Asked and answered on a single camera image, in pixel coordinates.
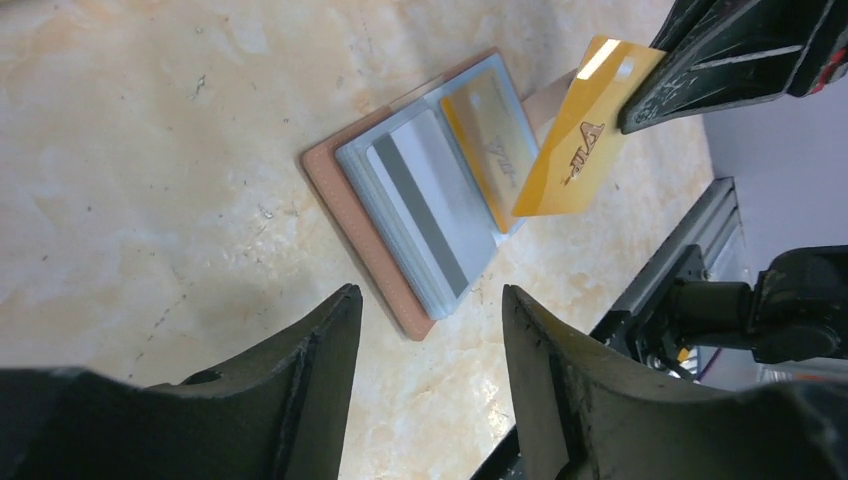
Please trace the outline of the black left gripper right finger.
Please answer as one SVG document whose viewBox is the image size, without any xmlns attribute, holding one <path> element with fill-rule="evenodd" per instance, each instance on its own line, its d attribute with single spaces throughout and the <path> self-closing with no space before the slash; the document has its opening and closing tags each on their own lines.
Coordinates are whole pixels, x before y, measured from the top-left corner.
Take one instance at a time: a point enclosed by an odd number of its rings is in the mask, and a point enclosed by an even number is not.
<svg viewBox="0 0 848 480">
<path fill-rule="evenodd" d="M 843 479 L 847 387 L 730 392 L 616 352 L 523 289 L 502 291 L 519 446 L 532 479 Z"/>
</svg>

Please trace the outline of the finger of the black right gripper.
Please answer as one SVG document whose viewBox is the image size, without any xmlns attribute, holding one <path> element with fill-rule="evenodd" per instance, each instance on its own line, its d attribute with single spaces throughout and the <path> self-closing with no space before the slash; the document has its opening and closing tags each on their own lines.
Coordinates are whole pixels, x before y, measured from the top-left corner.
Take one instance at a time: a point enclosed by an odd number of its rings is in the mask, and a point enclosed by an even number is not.
<svg viewBox="0 0 848 480">
<path fill-rule="evenodd" d="M 847 4 L 677 1 L 650 46 L 665 55 L 620 109 L 624 134 L 822 91 L 847 73 Z"/>
</svg>

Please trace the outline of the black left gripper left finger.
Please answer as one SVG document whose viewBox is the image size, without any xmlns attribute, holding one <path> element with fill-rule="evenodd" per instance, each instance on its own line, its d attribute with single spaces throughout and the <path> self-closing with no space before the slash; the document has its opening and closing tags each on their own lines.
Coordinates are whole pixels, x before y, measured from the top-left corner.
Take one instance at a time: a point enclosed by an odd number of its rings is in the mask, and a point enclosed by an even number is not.
<svg viewBox="0 0 848 480">
<path fill-rule="evenodd" d="M 1 373 L 5 479 L 334 479 L 363 299 L 347 284 L 309 314 L 179 384 L 77 367 Z"/>
</svg>

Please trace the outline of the tan leather card holder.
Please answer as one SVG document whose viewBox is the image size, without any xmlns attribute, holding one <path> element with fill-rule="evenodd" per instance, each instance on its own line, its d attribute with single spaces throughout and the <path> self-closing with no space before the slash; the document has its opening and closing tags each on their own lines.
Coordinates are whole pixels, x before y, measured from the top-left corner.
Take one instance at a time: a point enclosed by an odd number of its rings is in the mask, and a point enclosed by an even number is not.
<svg viewBox="0 0 848 480">
<path fill-rule="evenodd" d="M 490 48 L 302 155 L 409 339 L 453 314 L 521 227 L 513 204 L 572 80 L 520 97 Z"/>
</svg>

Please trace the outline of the white card with stripe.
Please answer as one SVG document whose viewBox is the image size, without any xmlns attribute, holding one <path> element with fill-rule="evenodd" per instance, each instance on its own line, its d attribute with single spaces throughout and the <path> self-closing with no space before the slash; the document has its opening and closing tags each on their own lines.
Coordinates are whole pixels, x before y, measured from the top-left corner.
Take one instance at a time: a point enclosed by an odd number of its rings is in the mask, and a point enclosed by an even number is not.
<svg viewBox="0 0 848 480">
<path fill-rule="evenodd" d="M 435 113 L 425 108 L 375 139 L 363 163 L 387 194 L 439 301 L 460 301 L 486 270 L 496 242 Z"/>
</svg>

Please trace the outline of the gold VIP credit card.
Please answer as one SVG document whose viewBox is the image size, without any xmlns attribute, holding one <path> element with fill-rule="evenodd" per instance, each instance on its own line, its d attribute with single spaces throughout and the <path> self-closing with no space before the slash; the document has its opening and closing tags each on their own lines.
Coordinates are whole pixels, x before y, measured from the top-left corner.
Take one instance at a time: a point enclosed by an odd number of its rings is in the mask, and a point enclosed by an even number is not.
<svg viewBox="0 0 848 480">
<path fill-rule="evenodd" d="M 538 147 L 510 77 L 486 67 L 446 94 L 440 108 L 498 231 L 512 232 Z"/>
</svg>

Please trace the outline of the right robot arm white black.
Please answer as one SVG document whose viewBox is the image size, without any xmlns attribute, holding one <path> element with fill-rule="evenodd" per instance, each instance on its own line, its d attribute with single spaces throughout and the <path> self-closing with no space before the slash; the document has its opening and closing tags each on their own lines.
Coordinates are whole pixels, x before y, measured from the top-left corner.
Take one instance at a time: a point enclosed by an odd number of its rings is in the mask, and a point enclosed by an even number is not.
<svg viewBox="0 0 848 480">
<path fill-rule="evenodd" d="M 626 134 L 821 91 L 847 70 L 847 5 L 678 1 L 652 47 L 665 56 L 619 112 Z M 705 260 L 697 244 L 664 245 L 594 339 L 663 372 L 681 372 L 692 346 L 747 350 L 764 364 L 846 357 L 845 246 L 787 251 L 755 284 L 700 279 Z"/>
</svg>

